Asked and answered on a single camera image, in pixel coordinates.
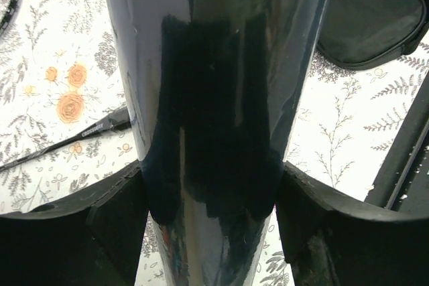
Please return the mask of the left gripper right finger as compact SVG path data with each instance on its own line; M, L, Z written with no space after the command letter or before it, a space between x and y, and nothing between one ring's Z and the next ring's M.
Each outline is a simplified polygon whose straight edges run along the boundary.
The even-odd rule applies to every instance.
M428 218L356 200L287 162L276 200L296 285L427 285Z

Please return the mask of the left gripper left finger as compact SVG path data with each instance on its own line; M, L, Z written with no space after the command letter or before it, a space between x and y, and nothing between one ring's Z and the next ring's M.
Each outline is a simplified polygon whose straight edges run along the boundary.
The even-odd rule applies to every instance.
M136 161L30 212L1 215L2 285L134 285L147 221Z

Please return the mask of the black racket cover bag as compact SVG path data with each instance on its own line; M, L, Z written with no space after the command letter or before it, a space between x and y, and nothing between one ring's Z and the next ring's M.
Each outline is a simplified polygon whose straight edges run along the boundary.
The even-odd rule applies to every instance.
M428 32L428 0L328 0L317 43L333 64L368 70L413 53Z

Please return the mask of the black shuttlecock tube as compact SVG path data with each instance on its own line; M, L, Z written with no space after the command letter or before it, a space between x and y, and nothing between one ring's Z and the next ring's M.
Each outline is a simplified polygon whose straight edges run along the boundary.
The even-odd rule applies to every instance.
M168 285L250 285L326 0L107 0Z

